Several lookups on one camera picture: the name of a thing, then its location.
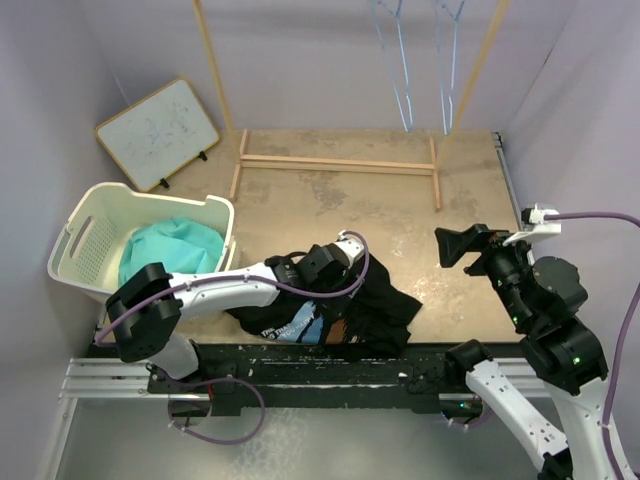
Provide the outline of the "black t shirt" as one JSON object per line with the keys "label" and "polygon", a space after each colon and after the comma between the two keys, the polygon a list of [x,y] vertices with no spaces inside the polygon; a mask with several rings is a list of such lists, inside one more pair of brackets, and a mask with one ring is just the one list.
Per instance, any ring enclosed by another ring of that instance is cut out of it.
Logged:
{"label": "black t shirt", "polygon": [[406,348],[409,325],[422,303],[396,289],[384,265],[371,257],[363,284],[347,296],[314,299],[280,294],[266,307],[226,312],[246,333],[269,341],[334,345],[348,361],[392,358]]}

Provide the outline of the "blue hanger with black shirt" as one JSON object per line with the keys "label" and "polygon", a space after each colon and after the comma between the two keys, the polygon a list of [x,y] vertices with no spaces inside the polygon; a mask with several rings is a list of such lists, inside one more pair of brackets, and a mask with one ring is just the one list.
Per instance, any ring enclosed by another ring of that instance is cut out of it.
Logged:
{"label": "blue hanger with black shirt", "polygon": [[386,65],[402,129],[414,129],[408,58],[402,23],[402,1],[370,1],[377,40]]}

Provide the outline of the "light blue wire hanger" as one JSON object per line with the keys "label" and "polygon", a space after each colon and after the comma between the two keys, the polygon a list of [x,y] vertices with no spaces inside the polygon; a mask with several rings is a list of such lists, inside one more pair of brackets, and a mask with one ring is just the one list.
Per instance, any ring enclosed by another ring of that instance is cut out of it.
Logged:
{"label": "light blue wire hanger", "polygon": [[449,136],[453,130],[456,113],[458,38],[466,1],[462,0],[453,5],[451,1],[437,0],[433,5],[442,130],[445,136]]}

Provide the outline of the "teal t shirt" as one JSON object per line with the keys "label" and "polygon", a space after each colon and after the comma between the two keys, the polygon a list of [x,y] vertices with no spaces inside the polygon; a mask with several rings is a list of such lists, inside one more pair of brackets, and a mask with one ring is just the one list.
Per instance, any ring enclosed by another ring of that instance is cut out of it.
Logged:
{"label": "teal t shirt", "polygon": [[137,229],[127,241],[118,269],[124,285],[150,263],[160,262],[169,273],[203,274],[216,270],[224,239],[208,226],[188,218],[172,218]]}

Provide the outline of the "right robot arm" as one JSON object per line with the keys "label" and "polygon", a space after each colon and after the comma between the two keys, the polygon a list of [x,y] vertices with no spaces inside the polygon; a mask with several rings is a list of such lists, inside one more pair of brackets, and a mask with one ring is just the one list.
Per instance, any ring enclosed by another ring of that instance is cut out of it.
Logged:
{"label": "right robot arm", "polygon": [[447,352],[445,380],[456,391],[480,396],[526,451],[539,478],[633,479],[611,415],[613,372],[599,339],[577,316],[588,298],[578,269],[558,257],[529,259],[533,242],[560,232],[559,223],[541,219],[515,233],[474,224],[464,231],[438,228],[435,237],[444,268],[477,254],[464,271],[490,280],[561,425],[532,405],[477,340]]}

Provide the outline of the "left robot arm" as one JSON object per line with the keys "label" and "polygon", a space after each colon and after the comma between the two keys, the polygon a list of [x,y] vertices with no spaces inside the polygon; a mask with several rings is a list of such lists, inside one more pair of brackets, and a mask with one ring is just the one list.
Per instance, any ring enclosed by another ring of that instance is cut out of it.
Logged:
{"label": "left robot arm", "polygon": [[274,256],[248,268],[207,274],[169,273],[160,262],[142,267],[106,303],[121,361],[148,360],[184,392],[202,387],[206,369],[178,323],[226,311],[251,334],[317,344],[324,300],[349,287],[362,245],[343,238],[314,245],[300,259]]}

